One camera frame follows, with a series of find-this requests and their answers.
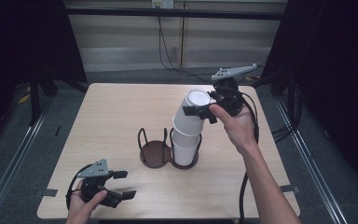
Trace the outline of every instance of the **right hand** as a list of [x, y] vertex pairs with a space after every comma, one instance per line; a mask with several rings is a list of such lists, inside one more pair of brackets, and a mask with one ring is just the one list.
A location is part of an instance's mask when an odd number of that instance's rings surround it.
[[241, 112], [236, 117], [231, 117], [219, 105], [210, 105], [209, 109], [223, 122], [230, 141], [240, 154], [243, 154], [246, 148], [256, 144], [251, 112], [245, 105], [242, 105]]

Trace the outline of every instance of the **forearm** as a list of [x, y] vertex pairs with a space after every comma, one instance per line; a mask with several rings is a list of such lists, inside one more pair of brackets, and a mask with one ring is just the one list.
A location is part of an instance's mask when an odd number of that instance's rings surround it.
[[245, 162], [261, 223], [300, 223], [269, 171], [258, 145], [254, 142], [237, 147], [237, 150]]

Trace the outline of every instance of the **gray floor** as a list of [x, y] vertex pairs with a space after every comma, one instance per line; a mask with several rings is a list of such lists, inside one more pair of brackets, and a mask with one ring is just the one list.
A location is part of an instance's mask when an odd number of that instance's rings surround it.
[[[194, 74], [205, 74], [214, 73], [216, 68], [190, 70]], [[260, 72], [261, 69], [250, 75], [257, 76]], [[195, 77], [186, 77], [166, 69], [88, 73], [88, 78], [89, 83], [207, 84]], [[244, 81], [241, 84], [249, 83], [250, 81]], [[63, 220], [39, 219], [36, 210], [41, 199], [34, 196], [37, 190], [46, 188], [85, 95], [66, 84], [57, 83], [57, 85], [59, 92], [52, 99], [52, 105], [47, 111], [44, 122], [0, 206], [0, 223], [63, 223]], [[13, 103], [0, 125], [0, 180], [28, 130], [31, 118], [30, 102], [17, 104], [24, 91], [15, 92]], [[256, 91], [270, 129], [278, 130], [284, 123], [276, 105], [276, 99], [270, 94], [269, 86], [259, 87]], [[41, 105], [47, 101], [48, 98], [42, 96]], [[312, 158], [337, 198], [348, 223], [358, 223], [358, 175], [342, 158], [335, 143], [325, 138], [323, 127], [318, 124], [307, 107], [304, 107], [299, 130], [309, 147]], [[296, 195], [301, 209], [301, 221], [303, 223], [334, 223], [291, 136], [278, 143], [277, 147], [291, 184], [301, 190]], [[249, 221], [258, 223], [257, 219]], [[113, 223], [146, 222], [115, 221]], [[213, 223], [228, 222], [216, 220]]]

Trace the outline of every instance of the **hand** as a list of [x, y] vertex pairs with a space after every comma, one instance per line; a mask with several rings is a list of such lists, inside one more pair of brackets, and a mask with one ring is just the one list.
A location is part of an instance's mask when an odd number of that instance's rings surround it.
[[107, 191], [101, 190], [88, 202], [85, 203], [81, 199], [81, 188], [82, 181], [79, 182], [76, 189], [71, 195], [71, 203], [69, 204], [69, 213], [66, 223], [75, 223], [75, 224], [86, 224], [91, 216], [92, 211], [97, 207], [97, 205], [106, 197]]
[[240, 154], [243, 154], [251, 144], [256, 144], [251, 112], [245, 105], [242, 106], [240, 114], [236, 117], [231, 117], [219, 105], [210, 105], [209, 109], [223, 122], [230, 141]]

